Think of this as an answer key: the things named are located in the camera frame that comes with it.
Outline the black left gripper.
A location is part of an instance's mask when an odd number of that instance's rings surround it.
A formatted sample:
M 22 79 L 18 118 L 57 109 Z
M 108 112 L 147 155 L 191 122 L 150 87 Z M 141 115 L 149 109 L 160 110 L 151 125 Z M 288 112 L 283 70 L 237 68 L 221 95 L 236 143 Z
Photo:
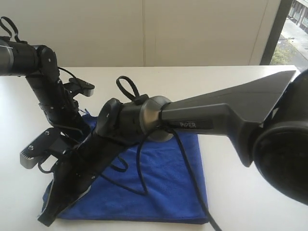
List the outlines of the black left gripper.
M 70 93 L 61 81 L 39 83 L 39 105 L 55 127 L 77 128 L 83 135 L 91 132 L 91 115 L 80 115 Z

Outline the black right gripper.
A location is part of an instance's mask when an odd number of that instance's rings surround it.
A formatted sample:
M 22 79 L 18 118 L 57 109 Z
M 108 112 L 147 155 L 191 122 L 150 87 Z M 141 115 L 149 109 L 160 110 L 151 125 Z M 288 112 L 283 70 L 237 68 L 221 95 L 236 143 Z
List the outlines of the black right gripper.
M 120 143 L 104 137 L 87 137 L 56 168 L 54 180 L 38 221 L 49 227 L 57 217 L 90 191 L 90 185 L 120 154 Z

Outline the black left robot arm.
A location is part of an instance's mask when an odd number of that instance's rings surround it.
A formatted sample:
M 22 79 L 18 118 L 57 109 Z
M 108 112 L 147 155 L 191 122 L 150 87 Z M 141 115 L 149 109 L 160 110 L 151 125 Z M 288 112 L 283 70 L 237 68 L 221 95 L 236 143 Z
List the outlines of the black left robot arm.
M 90 133 L 90 127 L 80 115 L 74 97 L 91 96 L 94 86 L 75 76 L 64 84 L 61 70 L 55 52 L 49 47 L 12 42 L 8 37 L 0 39 L 1 76 L 25 76 L 50 125 L 79 140 Z

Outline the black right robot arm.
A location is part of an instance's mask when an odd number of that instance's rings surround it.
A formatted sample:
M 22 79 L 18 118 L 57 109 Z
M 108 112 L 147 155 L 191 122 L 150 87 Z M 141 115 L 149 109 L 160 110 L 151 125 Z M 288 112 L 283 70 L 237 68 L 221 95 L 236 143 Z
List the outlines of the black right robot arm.
M 308 73 L 282 71 L 177 102 L 137 94 L 129 103 L 110 99 L 88 137 L 53 166 L 39 222 L 50 226 L 121 152 L 178 131 L 227 136 L 244 166 L 255 164 L 272 187 L 307 204 Z

